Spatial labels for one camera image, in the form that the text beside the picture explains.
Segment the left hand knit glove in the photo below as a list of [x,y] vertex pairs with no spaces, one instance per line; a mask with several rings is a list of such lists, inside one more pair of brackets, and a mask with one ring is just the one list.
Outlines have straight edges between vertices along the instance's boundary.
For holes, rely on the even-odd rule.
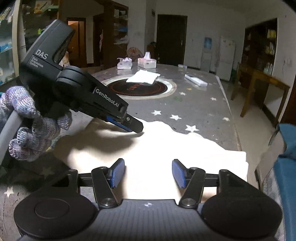
[[31,128],[19,128],[16,138],[9,143],[10,155],[19,161],[35,161],[50,147],[60,131],[68,130],[72,124],[69,109],[56,120],[41,116],[33,98],[23,86],[13,86],[1,93],[1,128],[14,110],[20,116],[33,120]]

